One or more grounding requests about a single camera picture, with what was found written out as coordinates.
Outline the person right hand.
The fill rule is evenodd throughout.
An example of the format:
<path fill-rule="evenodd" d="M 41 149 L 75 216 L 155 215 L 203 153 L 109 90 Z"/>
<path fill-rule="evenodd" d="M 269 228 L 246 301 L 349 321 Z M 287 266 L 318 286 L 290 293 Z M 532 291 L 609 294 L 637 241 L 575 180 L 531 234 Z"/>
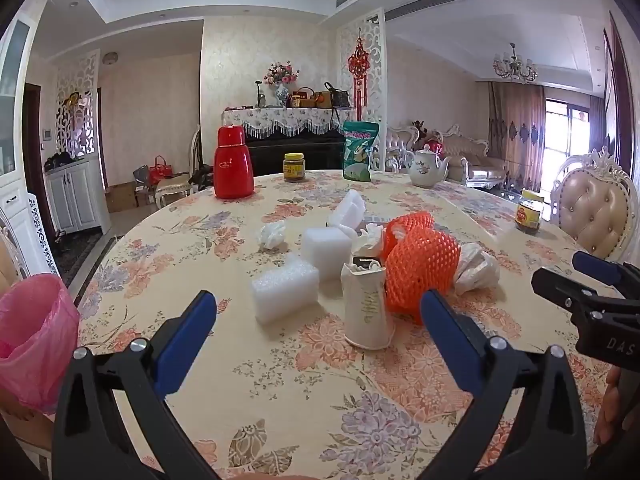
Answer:
<path fill-rule="evenodd" d="M 621 426 L 627 430 L 634 421 L 634 415 L 629 413 L 622 417 L 622 401 L 620 400 L 620 369 L 613 366 L 606 376 L 606 390 L 602 399 L 600 412 L 596 426 L 594 426 L 593 442 L 596 445 L 604 445 L 614 436 L 615 429 Z"/>

